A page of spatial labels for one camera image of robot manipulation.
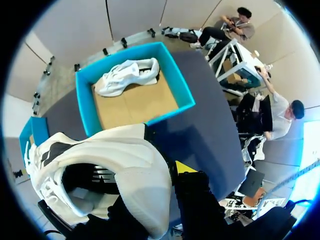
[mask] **cable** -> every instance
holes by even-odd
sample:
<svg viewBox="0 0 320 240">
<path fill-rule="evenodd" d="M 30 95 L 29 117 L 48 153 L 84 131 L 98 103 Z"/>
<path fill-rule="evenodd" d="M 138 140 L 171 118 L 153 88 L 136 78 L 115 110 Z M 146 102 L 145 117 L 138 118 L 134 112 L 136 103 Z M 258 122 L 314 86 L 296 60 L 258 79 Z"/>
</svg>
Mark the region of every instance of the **cable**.
<svg viewBox="0 0 320 240">
<path fill-rule="evenodd" d="M 320 158 L 317 159 L 317 161 L 315 161 L 313 164 L 305 167 L 304 169 L 298 171 L 297 173 L 289 176 L 288 178 L 286 178 L 285 180 L 283 180 L 282 182 L 280 182 L 278 185 L 276 185 L 273 189 L 271 189 L 259 202 L 258 208 L 256 210 L 256 217 L 259 218 L 260 217 L 260 211 L 261 211 L 261 207 L 262 207 L 262 203 L 275 191 L 279 190 L 280 188 L 282 188 L 283 186 L 287 185 L 288 183 L 296 180 L 297 178 L 299 178 L 300 176 L 310 172 L 312 169 L 318 167 L 320 165 Z"/>
<path fill-rule="evenodd" d="M 57 230 L 47 230 L 44 232 L 44 235 L 48 235 L 48 234 L 61 234 L 61 232 Z"/>
<path fill-rule="evenodd" d="M 299 200 L 299 201 L 296 201 L 296 202 L 293 202 L 291 200 L 288 201 L 288 203 L 285 205 L 285 209 L 288 209 L 290 212 L 295 208 L 295 206 L 297 204 L 300 204 L 300 203 L 304 203 L 304 202 L 308 202 L 308 203 L 312 203 L 311 200 L 308 200 L 308 199 L 302 199 L 302 200 Z"/>
</svg>

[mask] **window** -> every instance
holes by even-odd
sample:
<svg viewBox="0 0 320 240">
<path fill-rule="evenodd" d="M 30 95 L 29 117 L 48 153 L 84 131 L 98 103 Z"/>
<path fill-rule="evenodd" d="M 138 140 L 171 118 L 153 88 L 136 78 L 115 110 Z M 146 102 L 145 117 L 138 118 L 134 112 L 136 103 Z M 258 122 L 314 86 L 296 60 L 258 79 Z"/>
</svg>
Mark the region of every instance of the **window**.
<svg viewBox="0 0 320 240">
<path fill-rule="evenodd" d="M 320 157 L 320 121 L 305 122 L 303 126 L 303 152 L 300 170 L 314 163 Z M 313 200 L 320 183 L 320 166 L 300 176 L 294 185 L 290 200 L 296 202 Z"/>
</svg>

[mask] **gray t-shirt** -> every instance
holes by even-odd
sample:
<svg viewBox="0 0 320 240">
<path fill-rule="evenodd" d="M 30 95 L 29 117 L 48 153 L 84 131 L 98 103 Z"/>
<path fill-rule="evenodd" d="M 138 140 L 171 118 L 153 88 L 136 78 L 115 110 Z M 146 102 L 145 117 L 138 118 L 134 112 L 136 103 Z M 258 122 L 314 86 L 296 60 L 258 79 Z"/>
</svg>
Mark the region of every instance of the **gray t-shirt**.
<svg viewBox="0 0 320 240">
<path fill-rule="evenodd" d="M 279 93 L 272 94 L 273 104 L 271 104 L 273 131 L 271 140 L 285 136 L 291 126 L 292 121 L 285 118 L 285 112 L 289 107 L 289 102 Z"/>
<path fill-rule="evenodd" d="M 241 22 L 238 17 L 231 17 L 235 26 L 243 31 L 243 35 L 238 35 L 234 31 L 226 28 L 224 34 L 229 39 L 237 39 L 240 44 L 243 44 L 246 40 L 250 39 L 255 34 L 255 27 L 250 22 Z"/>
</svg>

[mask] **black hair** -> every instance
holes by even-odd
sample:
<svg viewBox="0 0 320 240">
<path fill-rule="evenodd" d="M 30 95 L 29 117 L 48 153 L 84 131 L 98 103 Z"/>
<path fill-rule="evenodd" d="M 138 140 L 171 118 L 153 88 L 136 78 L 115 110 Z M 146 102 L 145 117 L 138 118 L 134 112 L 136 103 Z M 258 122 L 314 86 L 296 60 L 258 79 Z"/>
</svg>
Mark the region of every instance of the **black hair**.
<svg viewBox="0 0 320 240">
<path fill-rule="evenodd" d="M 291 109 L 296 119 L 302 119 L 305 116 L 305 106 L 301 101 L 294 100 L 291 103 Z"/>
<path fill-rule="evenodd" d="M 249 11 L 247 8 L 245 7 L 239 7 L 237 10 L 238 14 L 246 16 L 248 19 L 250 19 L 252 17 L 252 12 Z"/>
</svg>

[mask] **person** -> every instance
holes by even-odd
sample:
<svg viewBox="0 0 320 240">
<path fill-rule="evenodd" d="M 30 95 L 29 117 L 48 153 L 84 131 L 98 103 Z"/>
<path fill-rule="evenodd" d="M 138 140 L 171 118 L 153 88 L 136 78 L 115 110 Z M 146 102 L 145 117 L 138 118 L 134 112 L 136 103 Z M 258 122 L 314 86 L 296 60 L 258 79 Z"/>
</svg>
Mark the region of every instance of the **person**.
<svg viewBox="0 0 320 240">
<path fill-rule="evenodd" d="M 299 100 L 289 103 L 283 96 L 275 91 L 274 86 L 268 81 L 268 73 L 265 69 L 257 71 L 272 94 L 273 103 L 271 104 L 273 131 L 264 132 L 267 140 L 275 140 L 285 136 L 291 126 L 292 121 L 302 119 L 305 116 L 304 104 Z"/>
<path fill-rule="evenodd" d="M 246 40 L 250 39 L 255 33 L 255 28 L 250 23 L 252 13 L 245 7 L 239 7 L 237 12 L 239 15 L 238 17 L 228 18 L 225 15 L 220 17 L 221 20 L 227 25 L 224 30 L 211 26 L 205 27 L 198 39 L 198 42 L 191 43 L 190 47 L 193 49 L 201 49 L 206 45 L 210 37 L 221 40 L 209 54 L 209 58 L 207 59 L 209 61 L 215 55 L 217 55 L 232 39 L 236 38 L 240 44 L 243 44 Z"/>
</svg>

